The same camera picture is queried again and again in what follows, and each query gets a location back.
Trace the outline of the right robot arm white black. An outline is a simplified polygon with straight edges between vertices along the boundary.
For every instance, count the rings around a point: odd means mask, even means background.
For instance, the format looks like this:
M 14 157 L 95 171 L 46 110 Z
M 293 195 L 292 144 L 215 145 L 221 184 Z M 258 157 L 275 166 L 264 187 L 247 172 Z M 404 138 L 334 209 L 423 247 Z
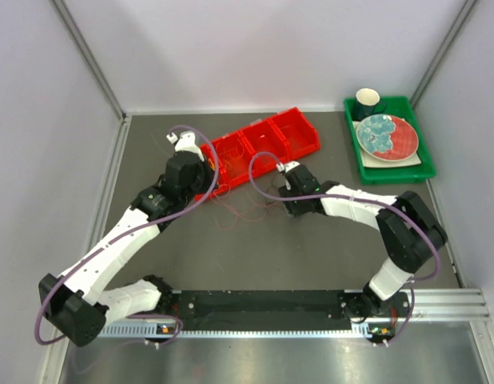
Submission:
M 306 165 L 288 162 L 277 170 L 285 178 L 278 189 L 289 216 L 307 213 L 346 218 L 377 230 L 388 257 L 360 294 L 345 299 L 353 318 L 380 317 L 393 307 L 394 295 L 448 241 L 444 228 L 419 194 L 369 194 L 338 182 L 318 182 Z

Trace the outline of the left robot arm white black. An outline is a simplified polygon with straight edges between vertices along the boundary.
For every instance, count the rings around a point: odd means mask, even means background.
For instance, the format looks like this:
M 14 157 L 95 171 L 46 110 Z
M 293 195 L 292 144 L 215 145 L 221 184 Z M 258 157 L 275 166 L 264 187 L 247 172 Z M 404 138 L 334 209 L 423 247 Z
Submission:
M 173 299 L 164 293 L 164 282 L 155 277 L 107 290 L 112 278 L 146 244 L 175 219 L 204 202 L 216 188 L 220 161 L 199 150 L 176 150 L 165 172 L 137 194 L 115 226 L 85 256 L 58 276 L 47 274 L 38 284 L 40 308 L 34 338 L 43 320 L 75 346 L 86 346 L 113 322 L 141 312 L 164 317 Z

